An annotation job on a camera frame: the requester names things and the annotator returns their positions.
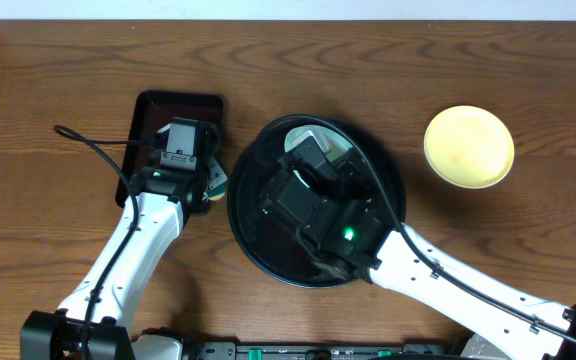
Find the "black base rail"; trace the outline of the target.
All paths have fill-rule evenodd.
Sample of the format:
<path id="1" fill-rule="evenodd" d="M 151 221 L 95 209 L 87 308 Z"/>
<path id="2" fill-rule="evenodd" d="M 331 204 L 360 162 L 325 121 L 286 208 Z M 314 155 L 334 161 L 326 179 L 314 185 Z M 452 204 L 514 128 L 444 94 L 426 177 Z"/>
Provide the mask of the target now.
<path id="1" fill-rule="evenodd" d="M 184 344 L 181 360 L 364 360 L 459 359 L 450 347 L 436 344 L 396 346 L 235 344 L 204 342 Z"/>

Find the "green yellow sponge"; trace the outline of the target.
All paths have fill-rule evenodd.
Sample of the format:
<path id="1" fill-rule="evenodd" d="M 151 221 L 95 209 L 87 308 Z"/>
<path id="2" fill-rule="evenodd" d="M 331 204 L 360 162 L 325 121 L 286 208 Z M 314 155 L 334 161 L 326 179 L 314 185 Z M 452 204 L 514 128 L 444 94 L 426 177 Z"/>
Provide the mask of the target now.
<path id="1" fill-rule="evenodd" d="M 210 201 L 218 201 L 225 196 L 226 190 L 224 188 L 214 188 L 207 193 Z"/>

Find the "yellow plate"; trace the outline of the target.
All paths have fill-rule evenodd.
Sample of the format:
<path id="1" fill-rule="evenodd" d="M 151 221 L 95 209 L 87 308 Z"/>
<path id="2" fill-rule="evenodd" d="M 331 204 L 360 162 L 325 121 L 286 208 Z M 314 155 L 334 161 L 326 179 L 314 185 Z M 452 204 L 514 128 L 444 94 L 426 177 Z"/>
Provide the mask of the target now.
<path id="1" fill-rule="evenodd" d="M 449 107 L 434 116 L 425 130 L 423 150 L 440 178 L 466 189 L 496 185 L 510 172 L 515 157 L 507 126 L 471 105 Z"/>

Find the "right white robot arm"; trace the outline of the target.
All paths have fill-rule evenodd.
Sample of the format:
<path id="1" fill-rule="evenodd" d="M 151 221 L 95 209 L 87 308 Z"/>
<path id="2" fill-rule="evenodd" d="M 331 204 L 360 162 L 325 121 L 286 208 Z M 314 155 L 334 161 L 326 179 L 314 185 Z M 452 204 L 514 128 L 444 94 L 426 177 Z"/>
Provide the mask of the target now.
<path id="1" fill-rule="evenodd" d="M 576 305 L 505 285 L 364 201 L 316 199 L 300 204 L 293 216 L 296 239 L 325 271 L 416 299 L 512 359 L 576 359 Z"/>

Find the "light blue plate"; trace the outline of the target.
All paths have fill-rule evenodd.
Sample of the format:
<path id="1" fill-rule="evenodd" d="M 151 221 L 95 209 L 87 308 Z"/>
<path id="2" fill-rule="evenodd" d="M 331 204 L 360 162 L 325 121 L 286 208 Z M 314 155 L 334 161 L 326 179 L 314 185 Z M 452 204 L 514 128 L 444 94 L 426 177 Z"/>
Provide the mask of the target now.
<path id="1" fill-rule="evenodd" d="M 284 151 L 291 151 L 310 137 L 314 139 L 330 162 L 334 162 L 352 148 L 344 137 L 329 128 L 319 125 L 303 125 L 287 133 L 284 139 Z"/>

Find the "dark rectangular tray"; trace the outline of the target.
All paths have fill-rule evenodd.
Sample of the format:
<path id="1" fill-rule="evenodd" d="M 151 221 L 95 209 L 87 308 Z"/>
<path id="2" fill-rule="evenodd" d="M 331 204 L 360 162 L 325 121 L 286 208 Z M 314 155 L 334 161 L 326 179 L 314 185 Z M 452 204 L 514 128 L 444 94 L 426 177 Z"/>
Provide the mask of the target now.
<path id="1" fill-rule="evenodd" d="M 216 94 L 143 91 L 135 103 L 128 140 L 147 140 L 174 117 L 210 122 L 221 127 L 225 105 L 224 98 Z M 127 146 L 121 166 L 124 174 L 130 178 L 139 173 L 152 151 L 148 145 Z M 115 193 L 116 204 L 123 208 L 127 197 L 127 190 L 119 180 Z"/>

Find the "round black serving tray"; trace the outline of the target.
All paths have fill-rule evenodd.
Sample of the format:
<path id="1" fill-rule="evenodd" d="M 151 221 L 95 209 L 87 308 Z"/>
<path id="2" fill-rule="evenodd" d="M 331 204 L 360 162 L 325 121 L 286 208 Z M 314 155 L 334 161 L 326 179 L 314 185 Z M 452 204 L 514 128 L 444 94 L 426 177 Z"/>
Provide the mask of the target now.
<path id="1" fill-rule="evenodd" d="M 366 201 L 381 215 L 406 216 L 406 193 L 401 173 L 390 154 L 369 133 L 353 125 L 314 115 L 291 114 L 266 125 L 237 161 L 229 184 L 228 216 L 233 234 L 248 258 L 266 274 L 290 285 L 331 288 L 351 281 L 331 277 L 311 262 L 295 237 L 261 212 L 262 187 L 274 172 L 287 133 L 299 126 L 329 128 L 356 149 L 371 184 Z"/>

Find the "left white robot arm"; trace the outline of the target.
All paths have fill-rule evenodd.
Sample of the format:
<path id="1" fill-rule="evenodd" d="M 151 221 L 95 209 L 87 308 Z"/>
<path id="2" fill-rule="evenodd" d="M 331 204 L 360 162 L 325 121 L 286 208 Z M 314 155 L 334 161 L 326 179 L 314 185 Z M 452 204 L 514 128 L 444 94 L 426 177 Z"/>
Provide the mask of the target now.
<path id="1" fill-rule="evenodd" d="M 227 174 L 209 157 L 163 153 L 159 167 L 132 178 L 122 217 L 94 265 L 53 313 L 34 311 L 22 326 L 20 357 L 188 359 L 194 350 L 160 328 L 133 341 L 134 316 L 146 287 L 189 216 L 225 194 Z"/>

